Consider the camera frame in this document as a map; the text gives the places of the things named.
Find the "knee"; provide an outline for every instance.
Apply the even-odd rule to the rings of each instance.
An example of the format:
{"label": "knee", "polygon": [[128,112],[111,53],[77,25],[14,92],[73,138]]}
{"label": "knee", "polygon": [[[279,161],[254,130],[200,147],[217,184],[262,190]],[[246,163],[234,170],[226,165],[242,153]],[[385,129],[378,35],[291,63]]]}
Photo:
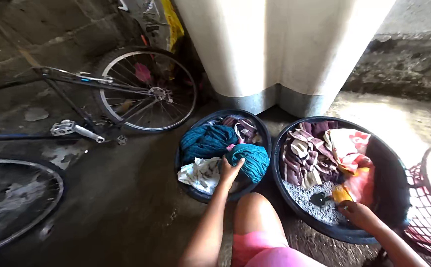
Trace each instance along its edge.
{"label": "knee", "polygon": [[248,208],[249,206],[259,206],[266,202],[269,203],[263,195],[259,193],[248,193],[240,198],[237,207],[244,206],[245,208]]}

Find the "black tire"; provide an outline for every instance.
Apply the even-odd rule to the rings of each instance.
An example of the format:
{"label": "black tire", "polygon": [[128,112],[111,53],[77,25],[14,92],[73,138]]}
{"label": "black tire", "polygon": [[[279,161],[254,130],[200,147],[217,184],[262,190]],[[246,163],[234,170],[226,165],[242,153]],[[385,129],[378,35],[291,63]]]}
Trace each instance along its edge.
{"label": "black tire", "polygon": [[[113,60],[115,60],[116,58],[125,55],[127,53],[131,53],[131,52],[154,52],[154,53],[159,53],[162,54],[164,56],[167,56],[171,59],[173,59],[174,61],[178,62],[179,64],[181,64],[180,60],[171,52],[168,52],[166,50],[162,50],[159,48],[152,48],[152,47],[147,47],[147,46],[128,46],[128,47],[121,47],[113,52],[109,52],[108,54],[106,54],[105,56],[102,57],[102,59],[100,60],[100,62],[97,64],[97,67],[94,70],[94,74],[97,77],[101,77],[104,70],[106,69],[106,67],[112,63]],[[190,113],[188,114],[188,116],[186,118],[184,118],[182,121],[179,121],[177,124],[172,125],[171,127],[165,128],[163,130],[146,130],[146,129],[137,129],[135,127],[129,126],[128,124],[124,124],[125,128],[127,129],[131,129],[133,131],[137,131],[137,132],[151,132],[151,133],[158,133],[158,132],[162,132],[162,131],[167,131],[167,130],[171,130],[174,128],[177,128],[178,126],[180,126],[181,124],[183,124],[188,118],[190,118],[190,116],[192,115],[192,113],[195,110],[195,101],[197,99],[197,88],[195,87],[195,82],[194,79],[192,77],[192,75],[190,74],[190,72],[187,70],[187,68],[183,67],[183,69],[186,71],[186,73],[188,74],[193,87],[194,87],[194,104],[193,104],[193,108],[190,111]],[[119,123],[120,119],[115,117],[114,114],[112,114],[108,109],[107,106],[105,105],[105,103],[103,102],[102,98],[101,98],[101,94],[100,94],[100,90],[92,90],[94,98],[100,108],[100,110],[107,116],[107,118],[109,118],[110,120],[112,120],[114,123]]]}
{"label": "black tire", "polygon": [[27,162],[29,166],[33,166],[36,168],[40,168],[43,170],[46,170],[48,172],[52,172],[54,177],[58,177],[57,180],[59,182],[59,193],[57,194],[57,197],[52,203],[47,207],[41,214],[36,216],[36,218],[30,222],[29,224],[25,225],[21,230],[15,232],[14,234],[10,235],[8,238],[5,238],[0,241],[0,247],[10,243],[13,240],[16,240],[17,238],[21,237],[25,233],[27,233],[29,230],[34,228],[36,225],[38,225],[40,222],[42,222],[45,218],[47,218],[50,214],[52,214],[56,208],[58,207],[58,204],[61,202],[62,198],[64,197],[64,179],[65,179],[65,173],[64,171],[57,167],[56,165],[52,164],[49,161],[41,160],[41,159],[35,159],[30,158],[27,156],[20,156],[20,155],[8,155],[8,154],[2,154],[0,153],[0,160],[11,160],[11,161],[22,161]]}

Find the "teal cloth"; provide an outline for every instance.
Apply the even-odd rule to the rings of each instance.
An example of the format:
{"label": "teal cloth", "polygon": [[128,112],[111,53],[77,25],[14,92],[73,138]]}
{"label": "teal cloth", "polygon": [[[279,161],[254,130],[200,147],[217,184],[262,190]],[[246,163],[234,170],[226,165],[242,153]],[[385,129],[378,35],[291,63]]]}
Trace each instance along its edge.
{"label": "teal cloth", "polygon": [[193,163],[194,158],[222,157],[227,152],[226,147],[237,142],[235,130],[225,125],[205,125],[188,130],[180,142],[183,165]]}
{"label": "teal cloth", "polygon": [[232,166],[236,166],[241,158],[245,158],[242,172],[245,173],[253,183],[258,183],[267,172],[270,165],[267,151],[263,146],[241,143],[225,154],[227,161]]}

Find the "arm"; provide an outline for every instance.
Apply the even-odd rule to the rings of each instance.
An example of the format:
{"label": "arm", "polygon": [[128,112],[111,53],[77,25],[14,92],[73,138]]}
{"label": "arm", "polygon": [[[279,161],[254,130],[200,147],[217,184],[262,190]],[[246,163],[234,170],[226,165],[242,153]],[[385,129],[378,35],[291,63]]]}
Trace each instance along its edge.
{"label": "arm", "polygon": [[191,241],[179,259],[180,267],[217,266],[224,230],[225,202],[233,180],[239,173],[243,162],[245,159],[242,158],[235,167],[232,167],[224,156],[219,184],[215,188],[211,201],[199,222],[199,226],[192,235]]}
{"label": "arm", "polygon": [[396,267],[428,267],[428,264],[368,207],[345,200],[340,203],[339,210],[353,224],[373,235]]}

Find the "rear wheel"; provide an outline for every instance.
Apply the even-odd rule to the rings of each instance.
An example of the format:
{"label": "rear wheel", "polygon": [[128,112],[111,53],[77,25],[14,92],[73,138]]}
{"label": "rear wheel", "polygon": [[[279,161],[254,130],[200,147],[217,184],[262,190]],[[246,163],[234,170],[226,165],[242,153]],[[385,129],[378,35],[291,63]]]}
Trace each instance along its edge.
{"label": "rear wheel", "polygon": [[115,123],[126,119],[133,130],[157,132],[182,124],[195,108],[197,88],[189,71],[165,50],[127,47],[106,55],[96,70],[114,82],[145,88],[144,95],[108,89],[94,90],[106,116]]}

